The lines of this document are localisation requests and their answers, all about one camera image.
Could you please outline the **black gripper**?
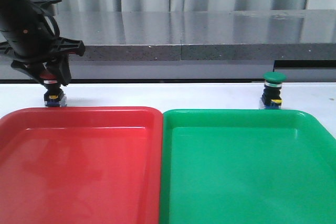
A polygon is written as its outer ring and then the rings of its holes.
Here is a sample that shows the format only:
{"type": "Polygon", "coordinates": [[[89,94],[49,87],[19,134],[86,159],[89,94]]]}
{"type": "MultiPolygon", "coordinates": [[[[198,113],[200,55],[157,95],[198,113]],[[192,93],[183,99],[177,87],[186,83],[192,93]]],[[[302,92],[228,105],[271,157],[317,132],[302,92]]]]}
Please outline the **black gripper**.
{"type": "Polygon", "coordinates": [[[1,56],[14,59],[11,68],[41,85],[56,80],[63,86],[71,82],[69,56],[83,56],[81,40],[60,37],[50,6],[61,0],[9,0],[1,2],[1,56]],[[43,78],[47,70],[51,76],[43,78]]]}

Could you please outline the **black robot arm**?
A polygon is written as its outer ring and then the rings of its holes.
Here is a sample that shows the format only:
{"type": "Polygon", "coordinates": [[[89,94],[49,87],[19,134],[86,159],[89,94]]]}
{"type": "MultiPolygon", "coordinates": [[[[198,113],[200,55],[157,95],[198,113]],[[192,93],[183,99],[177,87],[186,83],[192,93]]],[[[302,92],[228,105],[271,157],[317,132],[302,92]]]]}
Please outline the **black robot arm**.
{"type": "Polygon", "coordinates": [[[71,81],[69,55],[83,56],[81,40],[60,36],[52,4],[61,0],[1,0],[1,56],[12,60],[11,67],[45,85],[71,81]]]}

